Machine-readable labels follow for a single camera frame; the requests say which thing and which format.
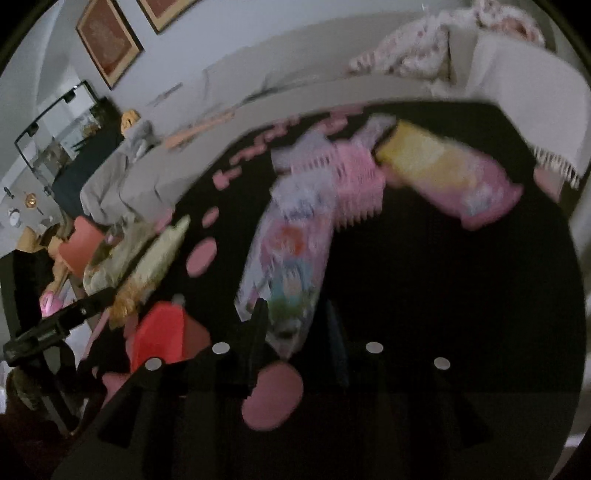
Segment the wooden stick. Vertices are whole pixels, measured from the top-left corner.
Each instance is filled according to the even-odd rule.
[[[200,133],[215,127],[216,125],[224,124],[227,121],[230,121],[232,118],[234,118],[234,112],[222,113],[221,115],[212,117],[197,125],[194,125],[191,128],[187,128],[178,134],[171,135],[170,137],[166,138],[166,140],[164,140],[164,145],[166,148],[171,150],[178,147],[183,142],[191,140]]]

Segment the red chair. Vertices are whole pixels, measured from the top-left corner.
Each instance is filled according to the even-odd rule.
[[[74,221],[74,233],[67,242],[58,247],[58,252],[68,269],[79,279],[105,235],[89,220],[80,216]]]
[[[188,360],[211,345],[209,332],[178,305],[158,302],[139,324],[133,340],[131,371],[146,360],[161,358],[166,364]]]

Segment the orange chair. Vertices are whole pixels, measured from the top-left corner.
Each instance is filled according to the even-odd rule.
[[[84,277],[84,269],[104,238],[105,235],[86,218],[80,216],[74,220],[74,233],[58,247],[58,251],[64,263],[79,279]]]

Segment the wall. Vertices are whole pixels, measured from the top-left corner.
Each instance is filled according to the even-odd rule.
[[[0,178],[18,158],[14,147],[16,137],[36,117],[35,101],[44,46],[58,13],[59,4],[56,4],[37,21],[0,76]]]
[[[418,0],[202,0],[156,35],[136,0],[119,0],[145,51],[110,92],[75,31],[85,3],[66,0],[48,45],[40,96],[58,85],[60,69],[69,61],[81,79],[89,80],[99,95],[110,95],[121,109],[143,105],[223,56],[273,35],[336,17],[422,8]],[[467,1],[424,3],[437,10]]]

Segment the picture frame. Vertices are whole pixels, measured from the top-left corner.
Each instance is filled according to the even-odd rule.
[[[110,90],[144,51],[115,0],[90,0],[76,31]]]
[[[160,35],[173,21],[200,0],[137,0],[150,25]]]

